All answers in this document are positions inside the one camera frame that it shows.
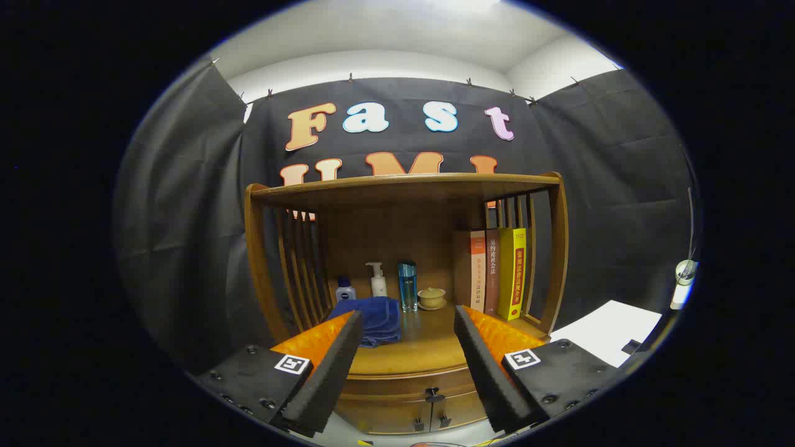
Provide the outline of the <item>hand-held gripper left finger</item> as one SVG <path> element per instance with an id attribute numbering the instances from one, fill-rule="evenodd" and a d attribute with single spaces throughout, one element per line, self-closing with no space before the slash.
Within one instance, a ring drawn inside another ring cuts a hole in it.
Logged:
<path id="1" fill-rule="evenodd" d="M 362 336 L 363 315 L 346 312 L 276 347 L 247 345 L 193 381 L 258 423 L 312 438 L 335 410 Z"/>

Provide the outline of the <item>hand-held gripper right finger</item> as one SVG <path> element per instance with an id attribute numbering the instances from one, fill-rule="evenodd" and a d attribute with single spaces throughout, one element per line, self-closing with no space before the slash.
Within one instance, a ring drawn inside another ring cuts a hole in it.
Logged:
<path id="1" fill-rule="evenodd" d="M 587 402 L 619 373 L 569 339 L 544 342 L 463 305 L 453 327 L 489 424 L 507 435 Z"/>

